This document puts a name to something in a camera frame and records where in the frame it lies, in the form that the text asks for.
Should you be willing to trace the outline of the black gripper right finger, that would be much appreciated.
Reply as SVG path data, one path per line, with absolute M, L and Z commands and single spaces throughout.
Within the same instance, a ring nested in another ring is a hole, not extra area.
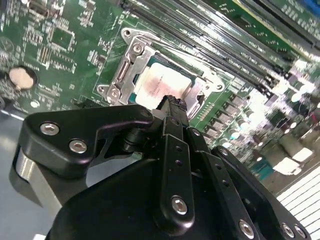
M 309 240 L 305 227 L 225 147 L 187 127 L 192 162 L 213 191 L 227 240 Z

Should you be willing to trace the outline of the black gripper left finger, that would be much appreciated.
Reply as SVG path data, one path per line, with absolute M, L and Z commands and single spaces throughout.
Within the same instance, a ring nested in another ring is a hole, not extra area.
M 35 113 L 23 122 L 20 150 L 53 173 L 56 183 L 83 180 L 97 158 L 132 152 L 142 152 L 141 160 L 190 157 L 181 101 L 166 96 L 158 110 L 159 119 L 136 104 Z M 67 192 L 73 197 L 84 190 L 73 186 Z

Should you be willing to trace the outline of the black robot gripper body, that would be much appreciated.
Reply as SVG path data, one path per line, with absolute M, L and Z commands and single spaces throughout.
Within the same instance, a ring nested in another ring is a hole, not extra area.
M 226 240 L 193 157 L 142 159 L 69 199 L 49 240 Z

